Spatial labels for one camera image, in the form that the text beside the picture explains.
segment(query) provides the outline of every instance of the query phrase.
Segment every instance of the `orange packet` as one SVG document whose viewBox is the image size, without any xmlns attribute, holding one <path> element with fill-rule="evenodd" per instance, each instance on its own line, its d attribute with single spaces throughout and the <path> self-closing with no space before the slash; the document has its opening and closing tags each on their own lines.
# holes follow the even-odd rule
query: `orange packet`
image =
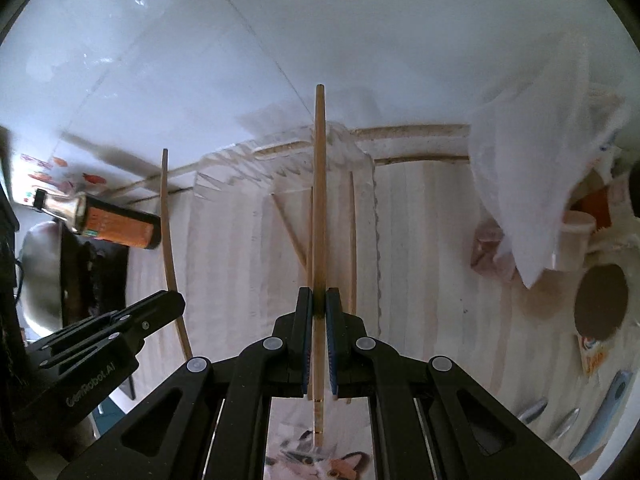
<svg viewBox="0 0 640 480">
<path fill-rule="evenodd" d="M 593 337 L 578 335 L 578 347 L 582 370 L 590 377 L 609 355 L 609 347 L 604 341 L 597 341 Z"/>
</svg>

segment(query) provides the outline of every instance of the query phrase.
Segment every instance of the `stainless steel bowl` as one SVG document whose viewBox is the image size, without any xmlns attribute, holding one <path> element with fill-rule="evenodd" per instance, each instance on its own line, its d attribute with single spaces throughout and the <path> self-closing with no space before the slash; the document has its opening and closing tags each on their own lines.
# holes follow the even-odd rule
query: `stainless steel bowl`
<svg viewBox="0 0 640 480">
<path fill-rule="evenodd" d="M 40 337 L 62 328 L 61 253 L 62 225 L 58 222 L 34 225 L 24 236 L 20 251 L 24 269 L 20 304 L 24 319 Z"/>
</svg>

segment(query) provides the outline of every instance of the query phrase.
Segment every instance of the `black wire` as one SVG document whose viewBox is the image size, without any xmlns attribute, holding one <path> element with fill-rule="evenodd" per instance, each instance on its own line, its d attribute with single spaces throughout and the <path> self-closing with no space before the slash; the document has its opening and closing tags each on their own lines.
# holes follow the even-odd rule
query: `black wire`
<svg viewBox="0 0 640 480">
<path fill-rule="evenodd" d="M 20 301 L 20 294 L 22 293 L 22 282 L 24 281 L 24 269 L 22 268 L 22 262 L 18 258 L 14 258 L 15 264 L 20 269 L 20 279 L 18 280 L 18 292 L 15 295 L 15 303 L 14 308 L 18 306 L 18 301 Z"/>
</svg>

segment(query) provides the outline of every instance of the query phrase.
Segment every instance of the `cat face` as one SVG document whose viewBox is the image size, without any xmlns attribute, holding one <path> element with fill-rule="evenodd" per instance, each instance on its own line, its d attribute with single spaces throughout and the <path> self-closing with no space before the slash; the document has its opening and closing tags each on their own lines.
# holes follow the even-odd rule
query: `cat face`
<svg viewBox="0 0 640 480">
<path fill-rule="evenodd" d="M 266 459 L 270 480 L 358 480 L 369 457 L 349 453 L 342 458 L 315 458 L 305 453 L 283 451 L 277 459 Z"/>
</svg>

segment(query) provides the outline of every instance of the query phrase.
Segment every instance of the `screw head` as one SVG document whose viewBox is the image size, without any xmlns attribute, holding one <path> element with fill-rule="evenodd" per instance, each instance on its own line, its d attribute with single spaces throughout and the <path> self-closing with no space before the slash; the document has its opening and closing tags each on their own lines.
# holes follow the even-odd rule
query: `screw head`
<svg viewBox="0 0 640 480">
<path fill-rule="evenodd" d="M 282 346 L 282 339 L 279 337 L 268 337 L 262 342 L 262 346 L 267 350 L 277 350 Z"/>
<path fill-rule="evenodd" d="M 370 337 L 361 337 L 356 341 L 356 346 L 360 350 L 373 350 L 376 347 L 376 342 Z"/>
<path fill-rule="evenodd" d="M 439 355 L 431 360 L 431 366 L 433 366 L 439 372 L 448 372 L 453 368 L 453 363 L 448 357 Z"/>
<path fill-rule="evenodd" d="M 187 362 L 187 370 L 197 374 L 207 367 L 207 362 L 202 357 L 194 357 Z"/>
</svg>

